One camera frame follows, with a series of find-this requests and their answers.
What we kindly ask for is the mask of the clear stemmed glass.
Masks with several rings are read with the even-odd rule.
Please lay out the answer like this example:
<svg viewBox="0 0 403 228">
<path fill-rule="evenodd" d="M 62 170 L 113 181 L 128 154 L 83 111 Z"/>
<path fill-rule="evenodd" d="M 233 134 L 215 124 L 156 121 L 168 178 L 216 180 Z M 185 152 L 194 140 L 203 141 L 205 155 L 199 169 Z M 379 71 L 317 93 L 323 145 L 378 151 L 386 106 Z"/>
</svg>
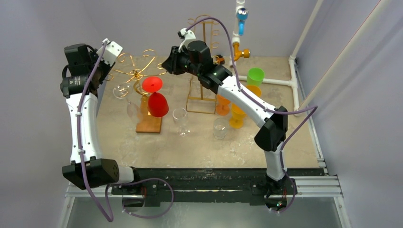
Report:
<svg viewBox="0 0 403 228">
<path fill-rule="evenodd" d="M 177 126 L 177 133 L 181 137 L 185 137 L 190 133 L 187 126 L 188 113 L 185 108 L 176 108 L 172 112 L 173 121 Z"/>
</svg>

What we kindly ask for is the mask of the red plastic goblet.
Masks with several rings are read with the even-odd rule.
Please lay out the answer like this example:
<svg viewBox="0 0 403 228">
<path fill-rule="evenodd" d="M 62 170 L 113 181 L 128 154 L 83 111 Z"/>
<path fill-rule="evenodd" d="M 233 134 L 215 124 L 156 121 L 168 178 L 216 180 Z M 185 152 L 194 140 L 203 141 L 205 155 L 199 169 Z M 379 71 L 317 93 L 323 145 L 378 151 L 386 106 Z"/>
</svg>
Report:
<svg viewBox="0 0 403 228">
<path fill-rule="evenodd" d="M 148 110 L 154 117 L 163 117 L 169 111 L 166 98 L 158 91 L 162 88 L 163 81 L 157 76 L 147 77 L 142 82 L 142 89 L 150 94 Z"/>
</svg>

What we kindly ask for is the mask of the clear wine glass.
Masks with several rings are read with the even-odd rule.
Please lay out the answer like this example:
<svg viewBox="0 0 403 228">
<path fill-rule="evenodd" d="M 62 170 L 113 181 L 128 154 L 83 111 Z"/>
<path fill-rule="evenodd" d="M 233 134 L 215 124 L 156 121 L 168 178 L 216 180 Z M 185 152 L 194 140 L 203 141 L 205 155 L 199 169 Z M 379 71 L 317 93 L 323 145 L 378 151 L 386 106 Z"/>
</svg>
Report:
<svg viewBox="0 0 403 228">
<path fill-rule="evenodd" d="M 124 82 L 120 83 L 113 88 L 113 95 L 120 100 L 126 101 L 126 112 L 128 117 L 134 124 L 138 124 L 143 119 L 140 107 L 136 105 L 130 96 L 133 93 L 133 88 L 130 83 Z"/>
</svg>

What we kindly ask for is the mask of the gold swirl wine glass rack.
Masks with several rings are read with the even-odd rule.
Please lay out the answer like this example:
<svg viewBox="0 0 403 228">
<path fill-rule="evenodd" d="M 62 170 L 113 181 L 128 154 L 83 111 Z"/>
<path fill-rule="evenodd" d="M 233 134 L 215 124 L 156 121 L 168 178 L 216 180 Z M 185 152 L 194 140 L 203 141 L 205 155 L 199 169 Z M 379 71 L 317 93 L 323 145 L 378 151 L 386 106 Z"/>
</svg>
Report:
<svg viewBox="0 0 403 228">
<path fill-rule="evenodd" d="M 143 115 L 142 121 L 134 124 L 134 129 L 136 133 L 160 133 L 162 126 L 162 118 L 154 117 L 150 114 L 148 110 L 148 99 L 150 94 L 142 89 L 142 81 L 147 77 L 153 75 L 147 75 L 144 73 L 155 61 L 157 54 L 153 49 L 147 49 L 142 53 L 143 58 L 150 58 L 148 63 L 138 68 L 135 63 L 135 57 L 129 53 L 121 53 L 116 62 L 121 64 L 131 64 L 131 69 L 129 71 L 123 71 L 119 69 L 112 69 L 108 74 L 106 81 L 111 81 L 114 79 L 115 74 L 127 76 L 128 79 L 124 82 L 131 84 L 133 88 L 133 93 L 130 99 L 140 107 L 141 113 Z"/>
</svg>

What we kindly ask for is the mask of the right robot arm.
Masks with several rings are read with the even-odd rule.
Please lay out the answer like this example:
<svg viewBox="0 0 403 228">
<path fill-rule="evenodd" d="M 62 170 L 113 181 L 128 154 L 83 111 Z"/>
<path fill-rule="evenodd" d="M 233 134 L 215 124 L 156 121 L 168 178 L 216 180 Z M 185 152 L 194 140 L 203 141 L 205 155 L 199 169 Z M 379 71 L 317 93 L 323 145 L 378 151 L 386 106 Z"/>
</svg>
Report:
<svg viewBox="0 0 403 228">
<path fill-rule="evenodd" d="M 259 128 L 254 141 L 265 153 L 267 188 L 272 193 L 283 190 L 286 168 L 280 148 L 285 143 L 288 118 L 280 112 L 286 111 L 285 107 L 270 105 L 240 84 L 229 69 L 213 62 L 210 49 L 201 40 L 190 42 L 184 50 L 171 47 L 162 67 L 173 75 L 196 76 L 204 88 L 227 98 L 253 120 Z"/>
</svg>

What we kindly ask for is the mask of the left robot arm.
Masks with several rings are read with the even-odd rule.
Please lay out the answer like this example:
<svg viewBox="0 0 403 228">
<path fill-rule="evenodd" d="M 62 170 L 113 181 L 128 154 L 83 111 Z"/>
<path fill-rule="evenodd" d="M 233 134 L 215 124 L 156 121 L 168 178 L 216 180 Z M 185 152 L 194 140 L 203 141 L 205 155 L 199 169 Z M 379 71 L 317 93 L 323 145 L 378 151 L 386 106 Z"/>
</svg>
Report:
<svg viewBox="0 0 403 228">
<path fill-rule="evenodd" d="M 129 194 L 142 187 L 132 167 L 121 167 L 113 159 L 103 158 L 97 134 L 98 88 L 113 68 L 123 48 L 105 39 L 99 49 L 87 44 L 64 48 L 67 65 L 62 70 L 60 90 L 68 106 L 72 151 L 70 164 L 62 168 L 64 178 L 78 188 L 96 188 L 123 184 Z"/>
</svg>

